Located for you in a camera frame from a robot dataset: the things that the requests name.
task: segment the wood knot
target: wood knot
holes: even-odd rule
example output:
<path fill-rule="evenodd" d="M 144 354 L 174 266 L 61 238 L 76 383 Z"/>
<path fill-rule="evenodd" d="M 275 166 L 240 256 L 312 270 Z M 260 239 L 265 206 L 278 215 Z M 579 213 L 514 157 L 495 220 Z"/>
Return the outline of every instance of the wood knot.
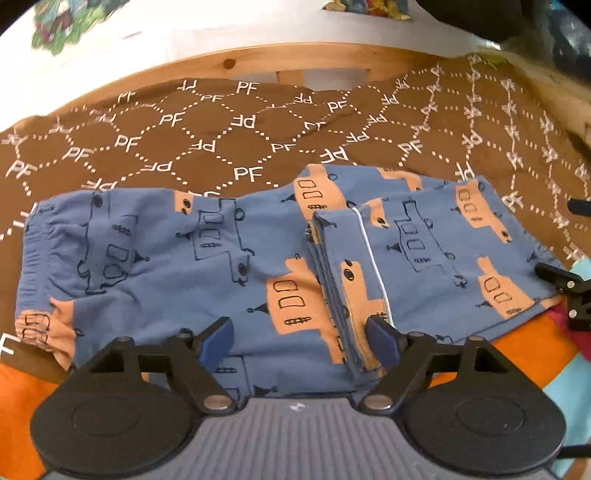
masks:
<path fill-rule="evenodd" d="M 227 59 L 223 61 L 223 67 L 226 70 L 232 70 L 234 68 L 234 65 L 236 65 L 236 60 L 234 59 Z"/>

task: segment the cable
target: cable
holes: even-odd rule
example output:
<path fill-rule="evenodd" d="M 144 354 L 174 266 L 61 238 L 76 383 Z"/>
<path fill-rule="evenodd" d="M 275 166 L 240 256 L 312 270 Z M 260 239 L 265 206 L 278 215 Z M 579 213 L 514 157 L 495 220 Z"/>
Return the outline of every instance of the cable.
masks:
<path fill-rule="evenodd" d="M 365 231 L 365 226 L 363 225 L 363 219 L 361 218 L 361 214 L 359 213 L 359 210 L 357 210 L 357 208 L 351 207 L 351 210 L 353 210 L 355 212 L 355 215 L 357 215 L 357 221 L 359 222 L 359 227 L 361 228 L 361 235 L 363 235 L 363 241 L 365 242 L 365 248 L 367 249 L 369 259 L 371 261 L 371 266 L 374 269 L 375 276 L 378 279 L 379 290 L 380 290 L 380 293 L 382 294 L 384 306 L 386 307 L 386 315 L 388 318 L 387 321 L 392 327 L 395 328 L 394 320 L 392 319 L 392 311 L 390 311 L 390 301 L 388 300 L 388 293 L 386 292 L 386 287 L 384 286 L 384 282 L 382 281 L 382 276 L 379 274 L 378 265 L 375 262 L 374 253 L 371 250 L 371 245 L 369 243 L 368 234 Z"/>
<path fill-rule="evenodd" d="M 562 447 L 557 458 L 591 458 L 591 444 Z"/>

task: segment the black circular pad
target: black circular pad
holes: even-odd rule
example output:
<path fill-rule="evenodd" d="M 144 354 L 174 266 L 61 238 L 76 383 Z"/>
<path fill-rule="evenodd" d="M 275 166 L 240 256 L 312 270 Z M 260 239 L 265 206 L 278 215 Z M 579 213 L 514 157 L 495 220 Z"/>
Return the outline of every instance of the black circular pad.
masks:
<path fill-rule="evenodd" d="M 49 465 L 89 476 L 126 477 L 171 455 L 191 430 L 190 407 L 157 385 L 132 393 L 56 391 L 31 420 Z"/>
<path fill-rule="evenodd" d="M 540 391 L 470 391 L 453 381 L 413 399 L 405 426 L 430 459 L 487 477 L 545 466 L 556 457 L 566 429 L 560 410 Z"/>

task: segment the orange fabric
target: orange fabric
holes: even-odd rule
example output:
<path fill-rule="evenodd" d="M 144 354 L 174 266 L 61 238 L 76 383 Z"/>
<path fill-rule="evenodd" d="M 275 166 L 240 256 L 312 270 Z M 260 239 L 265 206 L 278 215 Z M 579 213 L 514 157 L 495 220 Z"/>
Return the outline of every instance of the orange fabric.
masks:
<path fill-rule="evenodd" d="M 493 343 L 536 385 L 544 388 L 577 354 L 576 345 L 542 313 Z M 431 386 L 449 382 L 455 374 L 441 374 Z"/>
<path fill-rule="evenodd" d="M 45 469 L 29 435 L 37 406 L 57 385 L 0 364 L 0 476 L 36 480 Z"/>

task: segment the metal screw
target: metal screw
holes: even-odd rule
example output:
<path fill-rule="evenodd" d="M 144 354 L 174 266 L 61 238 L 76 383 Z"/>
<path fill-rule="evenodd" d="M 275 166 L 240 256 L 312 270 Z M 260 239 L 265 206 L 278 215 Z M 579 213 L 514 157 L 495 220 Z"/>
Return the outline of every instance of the metal screw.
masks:
<path fill-rule="evenodd" d="M 178 338 L 189 338 L 193 336 L 193 332 L 188 328 L 183 328 L 179 333 L 177 333 Z"/>
<path fill-rule="evenodd" d="M 392 407 L 392 399 L 386 395 L 370 395 L 365 397 L 364 402 L 370 410 L 388 410 Z"/>
<path fill-rule="evenodd" d="M 209 395 L 208 398 L 203 401 L 203 405 L 208 410 L 223 411 L 232 406 L 232 399 L 225 395 Z"/>

